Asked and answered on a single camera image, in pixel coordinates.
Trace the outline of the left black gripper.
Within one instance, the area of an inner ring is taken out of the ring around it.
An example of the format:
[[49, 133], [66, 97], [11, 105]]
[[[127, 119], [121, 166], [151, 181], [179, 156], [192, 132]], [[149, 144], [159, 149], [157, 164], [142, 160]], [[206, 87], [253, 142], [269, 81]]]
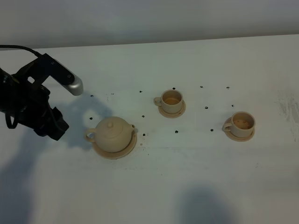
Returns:
[[14, 82], [9, 102], [9, 128], [27, 126], [39, 136], [59, 140], [69, 128], [62, 113], [49, 105], [50, 91], [43, 82], [54, 72], [53, 63], [37, 60], [12, 75]]

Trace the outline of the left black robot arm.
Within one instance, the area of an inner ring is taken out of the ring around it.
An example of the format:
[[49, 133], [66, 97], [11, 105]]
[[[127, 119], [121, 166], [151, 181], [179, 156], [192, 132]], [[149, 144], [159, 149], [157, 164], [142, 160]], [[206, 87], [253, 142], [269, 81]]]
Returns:
[[43, 86], [49, 76], [60, 74], [53, 63], [33, 61], [10, 75], [0, 71], [0, 111], [6, 125], [27, 126], [39, 136], [59, 140], [69, 128], [62, 113], [49, 105], [50, 91]]

